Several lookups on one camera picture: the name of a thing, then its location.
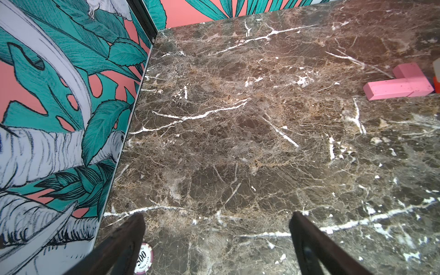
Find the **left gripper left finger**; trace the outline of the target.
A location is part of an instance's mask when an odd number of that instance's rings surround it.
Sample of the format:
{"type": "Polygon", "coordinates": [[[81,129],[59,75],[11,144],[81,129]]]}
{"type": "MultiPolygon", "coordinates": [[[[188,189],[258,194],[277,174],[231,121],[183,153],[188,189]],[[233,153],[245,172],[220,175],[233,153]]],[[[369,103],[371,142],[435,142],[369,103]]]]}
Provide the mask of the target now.
{"type": "Polygon", "coordinates": [[[143,215],[133,214],[84,259],[65,273],[67,275],[134,274],[145,229],[143,215]]]}

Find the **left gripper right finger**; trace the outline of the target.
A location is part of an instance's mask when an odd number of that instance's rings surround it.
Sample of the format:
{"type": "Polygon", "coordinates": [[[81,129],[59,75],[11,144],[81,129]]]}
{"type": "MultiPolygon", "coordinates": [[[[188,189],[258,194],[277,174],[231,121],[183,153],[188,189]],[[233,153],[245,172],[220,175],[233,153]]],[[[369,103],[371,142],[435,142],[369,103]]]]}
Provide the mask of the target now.
{"type": "Polygon", "coordinates": [[[300,212],[293,212],[289,230],[303,275],[369,275],[371,272],[347,254],[300,212]]]}

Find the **pink block top pair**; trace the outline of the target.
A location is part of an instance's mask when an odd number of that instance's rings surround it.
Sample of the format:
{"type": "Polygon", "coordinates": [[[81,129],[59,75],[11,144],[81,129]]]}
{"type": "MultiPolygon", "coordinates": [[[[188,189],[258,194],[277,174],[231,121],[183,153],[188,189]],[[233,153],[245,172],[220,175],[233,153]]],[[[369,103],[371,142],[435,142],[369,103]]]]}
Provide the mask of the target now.
{"type": "Polygon", "coordinates": [[[426,96],[434,91],[425,77],[368,82],[363,86],[368,100],[426,96]]]}
{"type": "Polygon", "coordinates": [[[417,63],[400,64],[393,69],[393,74],[397,79],[412,79],[425,76],[417,63]]]}

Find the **red block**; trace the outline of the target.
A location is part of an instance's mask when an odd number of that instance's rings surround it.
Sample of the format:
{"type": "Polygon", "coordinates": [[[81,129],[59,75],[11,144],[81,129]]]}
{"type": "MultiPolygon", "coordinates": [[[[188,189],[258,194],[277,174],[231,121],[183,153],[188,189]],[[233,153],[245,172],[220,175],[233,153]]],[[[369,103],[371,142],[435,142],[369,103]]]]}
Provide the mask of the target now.
{"type": "Polygon", "coordinates": [[[433,81],[435,93],[440,94],[440,82],[438,81],[437,77],[434,77],[433,81]]]}

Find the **poker chip white maroon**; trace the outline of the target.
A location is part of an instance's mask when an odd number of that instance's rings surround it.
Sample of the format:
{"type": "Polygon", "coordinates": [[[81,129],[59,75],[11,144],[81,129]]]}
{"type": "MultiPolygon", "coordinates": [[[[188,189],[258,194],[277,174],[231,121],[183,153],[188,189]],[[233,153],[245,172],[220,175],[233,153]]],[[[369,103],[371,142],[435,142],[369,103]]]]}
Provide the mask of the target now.
{"type": "Polygon", "coordinates": [[[135,265],[135,275],[146,275],[152,267],[154,252],[150,244],[142,243],[135,265]]]}

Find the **black left frame post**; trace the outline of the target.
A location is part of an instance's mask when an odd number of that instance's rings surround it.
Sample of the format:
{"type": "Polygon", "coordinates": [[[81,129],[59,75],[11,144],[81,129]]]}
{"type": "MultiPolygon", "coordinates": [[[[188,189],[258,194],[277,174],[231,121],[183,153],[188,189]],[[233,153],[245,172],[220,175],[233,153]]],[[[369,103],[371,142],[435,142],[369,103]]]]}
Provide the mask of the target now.
{"type": "Polygon", "coordinates": [[[154,44],[158,35],[158,30],[142,0],[127,0],[131,10],[134,12],[136,19],[139,21],[142,29],[146,33],[149,40],[154,44]]]}

